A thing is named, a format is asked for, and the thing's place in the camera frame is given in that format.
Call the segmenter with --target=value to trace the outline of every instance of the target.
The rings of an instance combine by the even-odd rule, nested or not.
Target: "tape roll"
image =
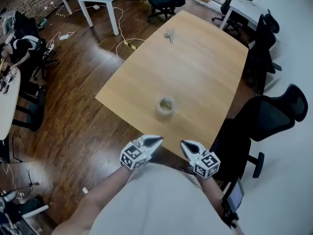
[[[156,106],[157,112],[162,116],[169,116],[173,114],[176,109],[176,103],[170,96],[164,97]]]

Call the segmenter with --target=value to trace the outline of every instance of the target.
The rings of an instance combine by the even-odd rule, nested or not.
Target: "floor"
[[[70,0],[69,4],[73,11],[79,8],[76,0]],[[163,24],[158,18],[147,23],[150,7],[146,1],[116,0],[113,5],[124,9],[120,23],[126,39],[146,39]],[[220,16],[191,0],[187,0],[183,9],[208,22]],[[26,161],[11,164],[15,184],[17,187],[27,185],[26,169],[30,169],[36,185],[32,191],[21,192],[26,197],[40,194],[50,205],[47,214],[56,223],[71,216],[83,197],[83,187],[93,188],[120,166],[120,150],[140,135],[94,98],[122,64],[115,53],[122,37],[114,36],[106,8],[88,10],[94,24],[92,29],[81,11],[69,17],[53,14],[48,18],[46,28],[40,33],[47,41],[58,31],[61,35],[75,33],[67,40],[55,40],[55,58],[60,64],[48,70],[45,118],[41,128],[31,132],[12,127],[10,131],[15,136],[15,155]],[[62,9],[60,13],[67,14],[67,11]],[[120,17],[121,11],[115,13]],[[141,41],[133,41],[133,44],[138,47]],[[122,59],[133,52],[125,45],[118,51]],[[228,117],[234,117],[253,96],[241,81]],[[23,117],[17,113],[16,118]],[[185,165],[182,159],[165,149],[159,158],[167,165]],[[5,179],[4,190],[12,189],[11,175],[0,170],[0,177]]]

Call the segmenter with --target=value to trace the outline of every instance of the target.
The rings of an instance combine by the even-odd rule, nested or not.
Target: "person's arm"
[[[222,207],[222,199],[224,193],[222,192],[222,190],[212,177],[205,179],[203,177],[198,176],[197,180],[199,181],[202,187],[202,191],[210,201],[211,205],[213,206],[217,214],[220,216],[220,218],[222,218],[224,215],[224,209]],[[237,221],[234,221],[234,223],[237,225],[237,228],[235,229],[235,235],[243,235],[244,233],[241,230]]]
[[[126,185],[133,171],[121,166],[80,202],[72,217],[59,225],[52,235],[77,235],[90,230],[101,210]]]
[[[15,67],[19,68],[22,65],[22,63],[25,63],[29,58],[30,58],[30,54],[29,54],[29,51],[27,51],[26,55],[16,64],[13,64],[11,68],[15,68]]]

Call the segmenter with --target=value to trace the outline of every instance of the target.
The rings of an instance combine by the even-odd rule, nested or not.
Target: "white shirt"
[[[137,169],[89,235],[230,235],[195,177],[159,164]]]

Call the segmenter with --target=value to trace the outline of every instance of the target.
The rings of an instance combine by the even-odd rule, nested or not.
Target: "person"
[[[160,164],[131,170],[132,162],[123,162],[125,150],[122,166],[87,193],[52,235],[232,234],[222,221],[223,192],[212,177]],[[242,235],[236,224],[234,233]]]
[[[36,66],[36,53],[32,48],[32,44],[27,39],[19,39],[16,42],[16,48],[13,43],[1,44],[1,58],[4,60],[2,66],[3,72],[8,69],[19,68],[21,72],[21,91],[37,96],[41,88],[40,85],[30,82],[30,78]]]

